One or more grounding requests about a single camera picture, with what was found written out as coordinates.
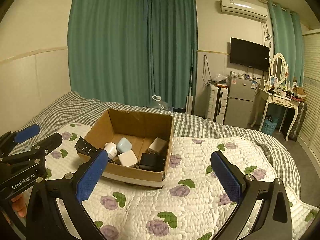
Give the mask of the person's left hand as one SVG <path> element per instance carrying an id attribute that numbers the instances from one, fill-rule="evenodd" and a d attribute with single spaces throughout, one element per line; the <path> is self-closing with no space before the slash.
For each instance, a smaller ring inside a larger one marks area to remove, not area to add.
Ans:
<path id="1" fill-rule="evenodd" d="M 27 207 L 22 193 L 12 198 L 11 207 L 21 218 L 26 216 Z"/>

